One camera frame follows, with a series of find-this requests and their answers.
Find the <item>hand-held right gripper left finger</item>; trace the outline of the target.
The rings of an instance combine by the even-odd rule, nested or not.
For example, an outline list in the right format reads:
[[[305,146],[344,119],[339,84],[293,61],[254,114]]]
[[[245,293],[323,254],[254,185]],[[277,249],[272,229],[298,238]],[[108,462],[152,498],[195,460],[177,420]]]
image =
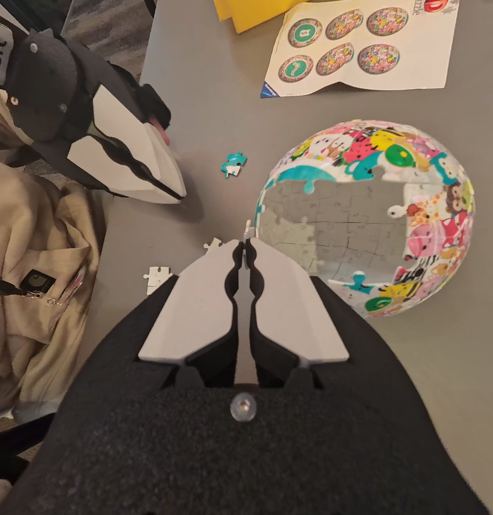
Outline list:
[[[186,267],[142,345],[143,362],[195,368],[207,387],[232,387],[238,352],[234,299],[243,242],[231,240]]]

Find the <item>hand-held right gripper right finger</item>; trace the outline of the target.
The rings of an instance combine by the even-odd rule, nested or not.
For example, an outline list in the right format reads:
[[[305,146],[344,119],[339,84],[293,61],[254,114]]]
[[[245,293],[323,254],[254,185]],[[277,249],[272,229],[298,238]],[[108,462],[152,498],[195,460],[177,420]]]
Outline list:
[[[349,352],[312,278],[256,237],[245,243],[254,295],[250,350],[259,384],[283,386],[294,370],[343,363]]]

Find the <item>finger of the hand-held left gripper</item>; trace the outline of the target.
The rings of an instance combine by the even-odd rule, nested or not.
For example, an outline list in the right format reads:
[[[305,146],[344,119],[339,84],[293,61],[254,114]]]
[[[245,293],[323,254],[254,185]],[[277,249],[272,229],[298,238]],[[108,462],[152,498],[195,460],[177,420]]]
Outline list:
[[[147,169],[153,178],[146,179],[134,173],[143,171],[143,162],[111,157],[103,143],[107,141],[85,136],[71,145],[67,158],[115,195],[154,204],[178,204],[186,197],[178,165],[162,138],[151,136],[149,140],[153,145],[153,161],[147,164]]]
[[[148,172],[148,178],[164,186],[172,197],[186,197],[179,166],[170,148],[149,122],[141,122],[104,85],[93,98],[94,124],[108,138],[125,146],[135,162]]]

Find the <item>teal white puzzle piece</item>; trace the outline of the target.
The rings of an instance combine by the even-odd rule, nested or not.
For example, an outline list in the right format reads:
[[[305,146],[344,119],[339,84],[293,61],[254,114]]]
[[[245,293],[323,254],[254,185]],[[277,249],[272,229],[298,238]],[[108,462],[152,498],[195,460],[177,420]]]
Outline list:
[[[242,239],[243,266],[244,266],[245,270],[250,270],[248,260],[247,260],[247,245],[246,244],[249,241],[249,239],[251,237],[255,237],[256,234],[257,234],[257,230],[256,230],[255,226],[252,226],[252,221],[250,219],[247,219],[246,224],[245,224],[244,233],[243,233],[243,239]]]
[[[220,166],[220,170],[223,172],[224,177],[236,177],[239,175],[242,167],[247,162],[248,158],[243,152],[230,153]]]

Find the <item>colourful puzzle ball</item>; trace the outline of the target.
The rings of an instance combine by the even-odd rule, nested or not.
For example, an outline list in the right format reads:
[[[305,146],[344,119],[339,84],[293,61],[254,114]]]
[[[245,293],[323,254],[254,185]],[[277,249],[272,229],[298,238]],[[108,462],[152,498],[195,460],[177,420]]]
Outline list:
[[[289,150],[260,192],[258,238],[363,318],[439,291],[470,244],[475,194],[454,154],[410,125],[351,120]]]

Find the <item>puzzle instruction sheet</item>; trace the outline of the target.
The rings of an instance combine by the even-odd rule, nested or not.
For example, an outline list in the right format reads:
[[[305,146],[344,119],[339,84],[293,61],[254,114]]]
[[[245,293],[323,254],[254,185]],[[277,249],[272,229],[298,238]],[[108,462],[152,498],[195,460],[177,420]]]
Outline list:
[[[363,90],[445,87],[460,1],[307,2],[277,36],[261,98],[337,83]]]

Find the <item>person's left hand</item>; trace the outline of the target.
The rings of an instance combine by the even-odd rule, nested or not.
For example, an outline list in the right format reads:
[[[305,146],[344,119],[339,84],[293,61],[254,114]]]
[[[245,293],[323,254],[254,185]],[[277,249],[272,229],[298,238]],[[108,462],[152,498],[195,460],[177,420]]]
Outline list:
[[[151,125],[153,125],[153,127],[159,132],[161,138],[163,139],[163,141],[165,142],[165,144],[167,146],[170,145],[170,138],[168,137],[168,135],[166,134],[166,131],[165,129],[163,128],[163,126],[160,124],[160,122],[157,120],[157,118],[155,117],[150,117],[149,118],[149,123]]]

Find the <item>person's beige jacket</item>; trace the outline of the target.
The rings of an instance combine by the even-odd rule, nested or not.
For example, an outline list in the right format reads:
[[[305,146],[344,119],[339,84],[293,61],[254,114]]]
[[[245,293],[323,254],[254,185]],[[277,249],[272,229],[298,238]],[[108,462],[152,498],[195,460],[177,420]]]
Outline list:
[[[32,269],[56,279],[42,298],[0,297],[0,416],[24,423],[57,411],[82,362],[106,224],[80,184],[8,163],[32,148],[6,99],[0,91],[0,279],[18,286]]]

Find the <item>yellow plastic bin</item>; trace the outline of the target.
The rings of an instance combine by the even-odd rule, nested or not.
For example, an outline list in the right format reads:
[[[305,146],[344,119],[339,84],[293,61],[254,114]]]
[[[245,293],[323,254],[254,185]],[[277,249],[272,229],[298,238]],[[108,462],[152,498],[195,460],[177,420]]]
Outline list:
[[[232,20],[240,34],[286,13],[304,1],[214,1],[219,20]]]

